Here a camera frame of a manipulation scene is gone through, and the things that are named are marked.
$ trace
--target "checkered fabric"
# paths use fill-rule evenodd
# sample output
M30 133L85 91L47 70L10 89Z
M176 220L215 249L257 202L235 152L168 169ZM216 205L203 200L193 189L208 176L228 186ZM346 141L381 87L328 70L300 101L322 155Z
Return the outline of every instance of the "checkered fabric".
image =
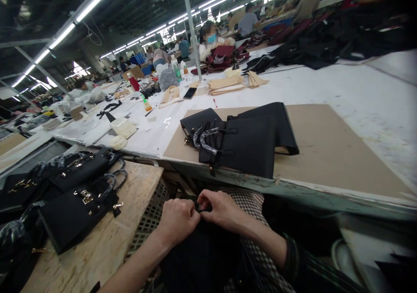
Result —
M268 225L262 215L262 204L264 196L256 191L244 188L215 187L210 188L212 191L223 191L229 194L246 213L252 215L263 224ZM255 269L258 272L258 284L263 292L295 292L290 283L288 283L279 273L277 267L271 258L263 252L255 243L245 237L240 237L244 250L251 258ZM237 292L232 281L225 286L225 292Z

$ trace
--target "white table surface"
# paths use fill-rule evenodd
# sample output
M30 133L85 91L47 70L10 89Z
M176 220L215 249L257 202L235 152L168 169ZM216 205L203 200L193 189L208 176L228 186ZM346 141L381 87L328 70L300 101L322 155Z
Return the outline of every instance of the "white table surface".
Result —
M259 57L277 46L251 52L251 58ZM409 53L396 53L396 57ZM417 122L415 121L417 87L391 76L374 67L369 62L340 61L320 70L308 67L280 66L260 74L268 79L267 85L256 89L243 89L217 95L219 108L261 106L271 102L290 104L329 104L364 142L415 191L417 174L415 153L417 150ZM223 78L224 73L203 75L203 79ZM180 97L183 97L191 82L180 82ZM128 139L124 152L151 158L162 158L171 138L185 113L190 109L215 108L213 96L194 96L163 109L158 109L162 93L149 98L154 110L146 117L156 117L149 123L148 131L137 131ZM130 113L133 122L143 121L147 113L142 103L126 103L113 112ZM84 124L70 124L66 128L51 133L63 139L84 143L83 136L97 125L98 118ZM104 134L95 145L109 145L112 135Z

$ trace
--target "cardboard box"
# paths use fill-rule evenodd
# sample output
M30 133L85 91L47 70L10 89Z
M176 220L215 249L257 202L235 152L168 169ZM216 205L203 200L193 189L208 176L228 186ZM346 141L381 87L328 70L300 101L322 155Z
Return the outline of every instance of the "cardboard box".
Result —
M128 73L131 73L132 76L135 77L135 79L145 77L145 74L142 72L142 69L139 66L135 66L132 69L129 69L127 72L124 72L122 74L123 79L129 80L128 77L127 77Z
M286 105L300 155L275 155L274 176L392 198L408 199L411 189L325 104ZM222 120L253 107L215 109ZM184 117L201 110L189 110ZM184 145L178 123L164 157L198 163L199 151Z

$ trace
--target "ceiling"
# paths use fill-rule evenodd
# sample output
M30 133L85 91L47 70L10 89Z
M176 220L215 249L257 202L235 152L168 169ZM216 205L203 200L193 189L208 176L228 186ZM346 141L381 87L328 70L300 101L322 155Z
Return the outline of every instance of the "ceiling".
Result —
M0 44L21 40L48 39L68 20L70 11L75 11L84 0L0 0ZM191 7L209 0L190 0ZM239 0L229 0L221 4L222 12L238 5ZM212 9L217 15L219 6ZM120 31L146 33L185 12L184 0L102 0L85 17L84 21L96 32ZM56 49L72 46L87 37L87 29L80 23L65 42ZM35 57L46 43L24 45L21 48ZM53 64L52 56L47 56L42 65ZM13 47L0 48L0 77L23 72L29 62ZM18 77L6 79L14 83ZM22 84L22 89L29 84Z

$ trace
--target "gold buckle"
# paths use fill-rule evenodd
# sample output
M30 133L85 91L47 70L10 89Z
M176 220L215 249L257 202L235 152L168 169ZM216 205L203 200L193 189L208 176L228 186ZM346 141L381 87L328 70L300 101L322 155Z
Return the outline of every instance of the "gold buckle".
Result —
M93 200L93 196L87 190L82 190L80 192L80 194L83 196L83 203L84 203L84 205L86 205L87 203L89 203L89 202L91 202Z
M123 206L123 202L122 202L122 203L120 203L120 204L115 204L115 205L113 205L113 209L115 210L115 209L117 209L117 208L119 208L119 207L121 207L121 206Z
M82 158L82 157L77 158L76 160L74 160L74 161L72 161L71 163L69 163L66 167L67 167L67 168L68 168L68 167L71 167L72 165L77 164L78 162L82 161L83 159L84 159L84 158Z
M36 185L36 183L34 183L32 181L32 179L29 179L27 182L25 182L25 179L23 179L23 180L19 181L18 183L16 183L14 185L14 187L8 193L10 193L10 192L17 192L18 187L27 188L27 187L29 187L31 185L31 182L32 182L32 184Z
M32 248L32 253L43 253L46 251L46 247L40 248L40 249L36 249L36 248Z

